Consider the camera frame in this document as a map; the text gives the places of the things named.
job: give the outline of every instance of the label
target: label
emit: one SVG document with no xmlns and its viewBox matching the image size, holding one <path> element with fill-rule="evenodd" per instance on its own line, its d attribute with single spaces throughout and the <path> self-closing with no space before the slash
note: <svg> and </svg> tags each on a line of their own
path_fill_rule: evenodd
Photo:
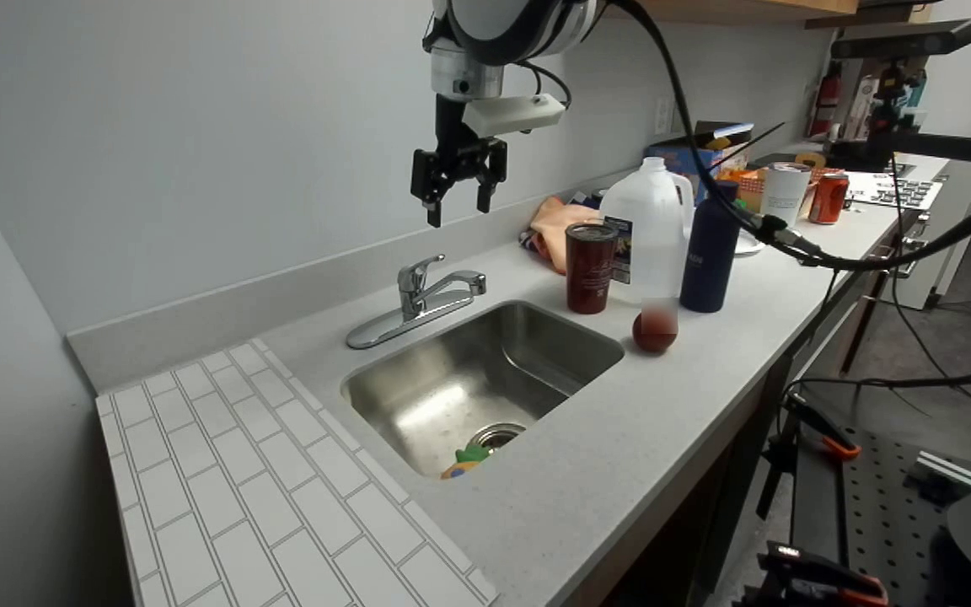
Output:
<svg viewBox="0 0 971 607">
<path fill-rule="evenodd" d="M 631 224 L 621 217 L 606 217 L 606 227 L 616 231 L 616 265 L 613 265 L 613 279 L 616 283 L 631 283 Z"/>
</svg>

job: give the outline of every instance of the cabinet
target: cabinet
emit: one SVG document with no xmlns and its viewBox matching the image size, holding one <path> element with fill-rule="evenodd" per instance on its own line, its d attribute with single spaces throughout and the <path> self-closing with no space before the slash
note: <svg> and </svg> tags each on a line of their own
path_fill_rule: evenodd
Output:
<svg viewBox="0 0 971 607">
<path fill-rule="evenodd" d="M 859 0 L 643 0 L 658 19 L 816 19 L 816 18 L 851 18 Z"/>
</svg>

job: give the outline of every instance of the sink basin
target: sink basin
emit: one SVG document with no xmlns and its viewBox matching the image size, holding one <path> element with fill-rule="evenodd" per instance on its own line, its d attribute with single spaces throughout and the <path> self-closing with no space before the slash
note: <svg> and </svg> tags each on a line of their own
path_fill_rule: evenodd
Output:
<svg viewBox="0 0 971 607">
<path fill-rule="evenodd" d="M 410 468 L 437 479 L 457 448 L 502 448 L 621 359 L 616 341 L 514 300 L 360 367 L 343 394 Z"/>
</svg>

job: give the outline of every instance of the tiled counter edge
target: tiled counter edge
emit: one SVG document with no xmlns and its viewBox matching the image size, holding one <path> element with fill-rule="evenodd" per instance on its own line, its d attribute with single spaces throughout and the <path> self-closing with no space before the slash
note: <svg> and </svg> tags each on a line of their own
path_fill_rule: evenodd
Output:
<svg viewBox="0 0 971 607">
<path fill-rule="evenodd" d="M 249 341 L 97 397 L 140 605 L 497 605 L 490 577 Z"/>
</svg>

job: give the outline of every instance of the drain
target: drain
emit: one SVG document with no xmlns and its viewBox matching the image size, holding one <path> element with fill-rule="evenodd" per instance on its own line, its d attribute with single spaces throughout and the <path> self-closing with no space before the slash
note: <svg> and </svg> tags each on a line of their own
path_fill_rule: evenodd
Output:
<svg viewBox="0 0 971 607">
<path fill-rule="evenodd" d="M 490 451 L 497 451 L 497 448 L 511 445 L 511 441 L 514 441 L 515 436 L 522 436 L 522 431 L 527 431 L 527 430 L 515 426 L 515 423 L 497 423 L 497 426 L 480 430 L 480 431 L 469 440 L 469 445 L 480 441 L 480 445 L 486 445 Z"/>
</svg>

